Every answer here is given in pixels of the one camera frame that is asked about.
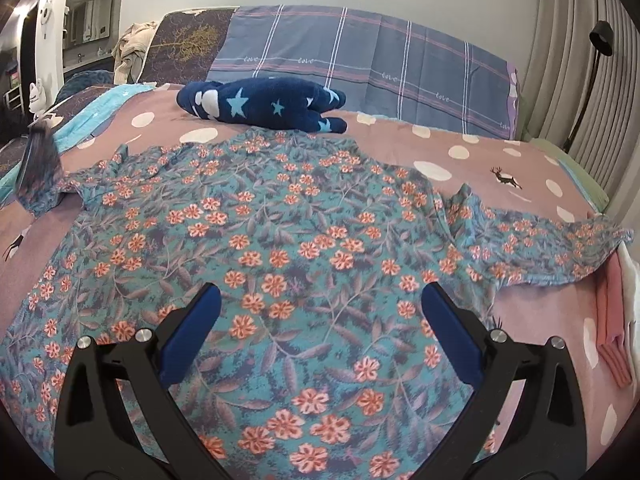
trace deer print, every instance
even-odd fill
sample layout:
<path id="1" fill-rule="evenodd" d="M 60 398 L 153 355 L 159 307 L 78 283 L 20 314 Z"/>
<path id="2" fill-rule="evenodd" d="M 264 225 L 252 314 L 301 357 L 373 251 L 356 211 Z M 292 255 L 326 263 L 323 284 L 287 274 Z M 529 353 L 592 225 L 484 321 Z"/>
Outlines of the deer print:
<path id="1" fill-rule="evenodd" d="M 515 178 L 513 178 L 510 174 L 502 173 L 502 168 L 491 168 L 491 172 L 495 175 L 496 179 L 501 184 L 507 184 L 513 186 L 516 189 L 522 189 L 522 186 L 517 183 Z"/>

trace beige towel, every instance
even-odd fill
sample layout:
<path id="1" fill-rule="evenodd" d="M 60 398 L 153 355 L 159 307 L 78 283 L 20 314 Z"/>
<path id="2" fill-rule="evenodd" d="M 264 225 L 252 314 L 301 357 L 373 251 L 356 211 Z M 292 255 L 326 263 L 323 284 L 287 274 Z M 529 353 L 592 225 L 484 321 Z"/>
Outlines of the beige towel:
<path id="1" fill-rule="evenodd" d="M 133 81 L 138 79 L 142 72 L 146 50 L 153 40 L 157 27 L 156 22 L 134 23 L 118 40 L 111 52 L 111 55 L 116 59 L 114 84 L 126 84 L 129 74 L 131 74 Z"/>

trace mirror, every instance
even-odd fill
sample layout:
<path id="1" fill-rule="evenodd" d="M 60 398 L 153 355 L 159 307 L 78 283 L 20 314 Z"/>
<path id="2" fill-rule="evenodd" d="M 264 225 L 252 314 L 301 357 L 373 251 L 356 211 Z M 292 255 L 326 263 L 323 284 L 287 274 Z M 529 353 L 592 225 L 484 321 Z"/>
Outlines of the mirror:
<path id="1" fill-rule="evenodd" d="M 63 49 L 108 38 L 113 0 L 66 0 L 66 37 Z"/>

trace floor lamp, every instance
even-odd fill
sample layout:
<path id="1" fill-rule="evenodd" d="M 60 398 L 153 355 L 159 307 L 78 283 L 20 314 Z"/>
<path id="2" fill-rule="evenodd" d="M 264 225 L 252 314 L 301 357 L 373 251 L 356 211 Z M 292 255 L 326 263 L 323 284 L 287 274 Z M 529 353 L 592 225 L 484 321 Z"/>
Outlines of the floor lamp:
<path id="1" fill-rule="evenodd" d="M 574 143 L 574 139 L 576 134 L 578 133 L 578 129 L 580 128 L 580 124 L 582 124 L 582 119 L 584 118 L 584 114 L 587 111 L 587 106 L 589 105 L 589 98 L 591 97 L 591 91 L 593 91 L 593 85 L 596 81 L 596 75 L 598 74 L 598 65 L 600 63 L 600 54 L 606 57 L 613 56 L 613 29 L 609 22 L 600 21 L 596 23 L 596 26 L 593 27 L 593 30 L 589 34 L 589 39 L 593 46 L 596 48 L 596 55 L 593 58 L 593 65 L 591 67 L 591 77 L 589 79 L 589 86 L 587 87 L 587 95 L 584 98 L 584 104 L 582 105 L 582 110 L 580 110 L 580 115 L 578 115 L 578 120 L 575 121 L 574 129 L 571 131 L 569 137 L 564 142 L 564 146 L 562 149 L 569 153 L 571 149 L 571 145 Z"/>

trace pink towel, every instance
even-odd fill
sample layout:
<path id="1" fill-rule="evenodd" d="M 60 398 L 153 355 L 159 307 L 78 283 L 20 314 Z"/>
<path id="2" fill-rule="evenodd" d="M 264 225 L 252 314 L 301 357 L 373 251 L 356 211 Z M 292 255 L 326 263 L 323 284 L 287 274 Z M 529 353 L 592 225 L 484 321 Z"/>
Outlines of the pink towel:
<path id="1" fill-rule="evenodd" d="M 596 271 L 596 346 L 620 388 L 632 382 L 624 348 L 625 316 L 622 299 L 622 270 L 618 253 L 613 253 Z"/>

